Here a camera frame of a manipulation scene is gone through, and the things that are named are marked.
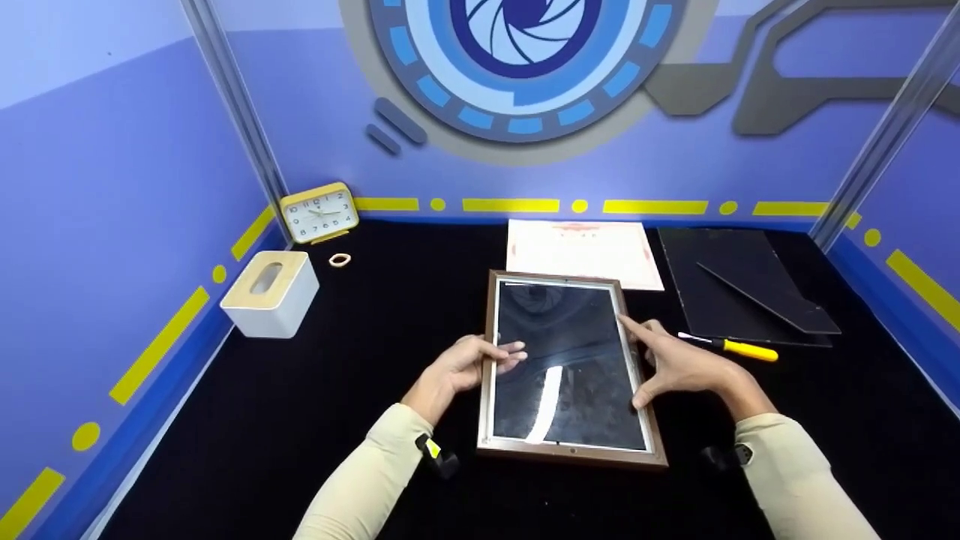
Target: person's right hand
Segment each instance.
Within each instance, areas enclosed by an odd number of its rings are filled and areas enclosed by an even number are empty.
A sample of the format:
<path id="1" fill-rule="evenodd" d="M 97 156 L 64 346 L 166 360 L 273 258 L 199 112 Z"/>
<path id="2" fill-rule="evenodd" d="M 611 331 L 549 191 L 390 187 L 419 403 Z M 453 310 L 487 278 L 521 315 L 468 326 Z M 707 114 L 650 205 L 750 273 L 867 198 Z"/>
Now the person's right hand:
<path id="1" fill-rule="evenodd" d="M 647 346 L 645 357 L 657 369 L 657 374 L 636 390 L 633 404 L 637 409 L 666 392 L 711 390 L 724 401 L 735 421 L 777 412 L 753 376 L 735 363 L 670 335 L 659 321 L 640 324 L 626 315 L 619 319 Z"/>
<path id="2" fill-rule="evenodd" d="M 732 372 L 740 369 L 722 356 L 670 335 L 656 319 L 640 324 L 625 315 L 619 318 L 627 330 L 647 346 L 644 357 L 657 368 L 657 374 L 634 395 L 633 404 L 637 409 L 666 392 L 719 391 Z"/>

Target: wooden lid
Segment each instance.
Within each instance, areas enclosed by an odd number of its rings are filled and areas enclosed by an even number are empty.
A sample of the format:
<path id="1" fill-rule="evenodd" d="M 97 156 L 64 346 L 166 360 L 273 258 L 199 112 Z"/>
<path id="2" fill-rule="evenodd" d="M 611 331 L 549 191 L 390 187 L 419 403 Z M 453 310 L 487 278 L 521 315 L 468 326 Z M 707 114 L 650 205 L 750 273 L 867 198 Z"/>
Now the wooden lid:
<path id="1" fill-rule="evenodd" d="M 299 251 L 262 251 L 254 255 L 220 306 L 250 309 L 279 306 L 305 263 L 309 264 L 309 258 Z"/>

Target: rubber band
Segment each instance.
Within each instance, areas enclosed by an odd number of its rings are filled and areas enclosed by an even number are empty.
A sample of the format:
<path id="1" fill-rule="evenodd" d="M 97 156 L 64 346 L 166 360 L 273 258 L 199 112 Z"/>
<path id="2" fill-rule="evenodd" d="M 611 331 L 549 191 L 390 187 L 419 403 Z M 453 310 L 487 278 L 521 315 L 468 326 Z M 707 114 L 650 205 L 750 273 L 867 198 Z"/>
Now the rubber band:
<path id="1" fill-rule="evenodd" d="M 328 262 L 330 263 L 330 266 L 333 266 L 334 268 L 343 268 L 344 266 L 347 266 L 351 259 L 353 259 L 353 257 L 351 257 L 350 254 L 338 253 L 331 257 Z"/>

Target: black table surface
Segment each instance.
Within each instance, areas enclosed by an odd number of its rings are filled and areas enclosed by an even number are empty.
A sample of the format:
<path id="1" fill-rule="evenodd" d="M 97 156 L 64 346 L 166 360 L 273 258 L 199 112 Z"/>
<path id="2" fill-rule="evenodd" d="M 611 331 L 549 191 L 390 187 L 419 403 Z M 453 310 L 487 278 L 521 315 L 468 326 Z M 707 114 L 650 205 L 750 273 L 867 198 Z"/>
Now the black table surface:
<path id="1" fill-rule="evenodd" d="M 832 349 L 780 348 L 772 364 L 734 359 L 804 425 L 882 538 L 956 534 L 960 423 L 805 235 L 768 235 L 843 334 Z M 504 267 L 506 236 L 506 225 L 368 220 L 305 248 L 321 286 L 297 336 L 233 331 L 103 538 L 289 538 L 383 410 L 458 337 L 483 332 L 488 270 Z M 630 314 L 685 330 L 650 239 L 667 290 L 625 291 Z M 353 261 L 330 267 L 337 252 Z M 420 467 L 380 538 L 771 537 L 742 472 L 701 466 L 704 447 L 732 442 L 709 394 L 654 401 L 662 473 L 476 456 L 478 408 L 477 391 L 458 397 L 436 431 L 459 473 L 442 481 Z"/>

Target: glass pane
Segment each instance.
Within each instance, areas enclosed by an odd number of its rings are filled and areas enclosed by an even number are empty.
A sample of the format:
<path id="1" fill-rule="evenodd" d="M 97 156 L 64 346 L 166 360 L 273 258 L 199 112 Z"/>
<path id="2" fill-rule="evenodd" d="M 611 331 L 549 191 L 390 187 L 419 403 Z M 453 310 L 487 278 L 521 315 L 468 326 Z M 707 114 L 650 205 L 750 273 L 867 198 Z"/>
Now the glass pane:
<path id="1" fill-rule="evenodd" d="M 497 342 L 529 357 L 495 379 L 493 435 L 646 450 L 612 287 L 507 280 L 497 299 Z"/>

